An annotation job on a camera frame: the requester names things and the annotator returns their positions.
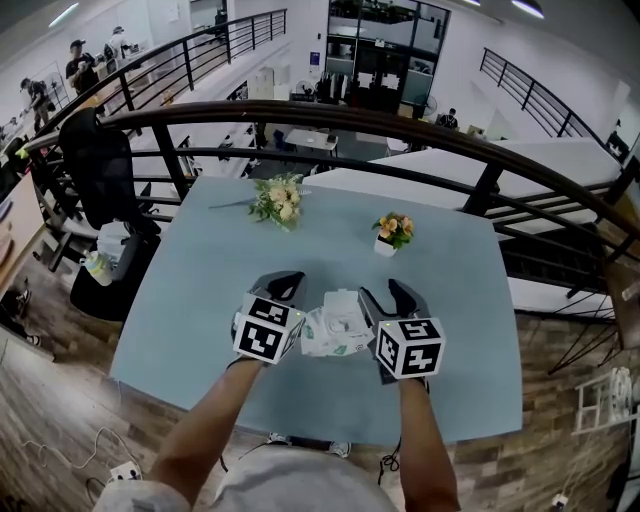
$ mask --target white cube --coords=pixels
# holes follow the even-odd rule
[[[444,332],[437,318],[378,324],[376,357],[396,379],[437,374],[444,345]]]
[[[302,311],[247,293],[237,315],[233,349],[276,364],[300,337],[304,318]]]

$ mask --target wooden floor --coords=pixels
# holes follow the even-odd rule
[[[46,336],[58,354],[49,363],[9,343],[0,344],[0,498],[28,503],[23,510],[89,510],[85,484],[106,482],[109,467],[128,456],[109,433],[98,442],[96,458],[84,469],[72,468],[55,453],[42,467],[33,440],[55,447],[75,464],[94,449],[101,427],[127,443],[148,471],[162,439],[183,411],[107,378],[120,325],[84,316],[68,303],[56,276],[32,261],[23,272],[34,292],[26,328]],[[551,498],[565,488],[569,510],[607,510],[605,493],[613,470],[626,455],[629,429],[571,436],[577,396],[573,387],[604,369],[596,369],[608,347],[553,377],[547,371],[569,347],[580,325],[518,318],[523,370],[524,428],[520,432],[448,446],[458,476],[464,510],[549,510]],[[635,367],[635,353],[612,364]],[[263,441],[255,433],[236,432],[225,452],[231,466]],[[392,447],[355,447],[352,461],[377,477],[380,457]],[[216,466],[200,496],[198,510],[211,503],[223,472]],[[383,487],[402,509],[397,473],[385,474]],[[89,481],[93,496],[100,485]]]

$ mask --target led light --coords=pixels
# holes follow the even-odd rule
[[[73,11],[76,7],[78,7],[78,2],[73,4],[71,7],[68,7],[60,16],[58,16],[55,20],[49,23],[49,27],[53,27],[56,23],[58,23],[62,18],[64,18],[67,14]]]
[[[542,7],[540,7],[535,0],[511,0],[511,3],[524,12],[531,14],[531,16],[535,16],[541,20],[544,19]]]

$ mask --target black mesh chair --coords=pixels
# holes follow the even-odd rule
[[[91,316],[124,321],[160,243],[160,228],[144,217],[136,201],[129,139],[123,132],[103,129],[95,109],[88,108],[64,123],[59,144],[89,224],[99,230],[117,220],[131,234],[113,282],[101,286],[81,267],[71,303]]]

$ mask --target flower bouquet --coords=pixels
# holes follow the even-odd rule
[[[284,231],[295,228],[300,218],[301,174],[279,174],[270,180],[254,180],[258,194],[249,205],[249,215],[260,222],[271,219]]]
[[[376,228],[379,231],[374,250],[388,258],[393,256],[403,245],[411,242],[413,237],[413,221],[411,218],[394,212],[378,219],[372,229]]]

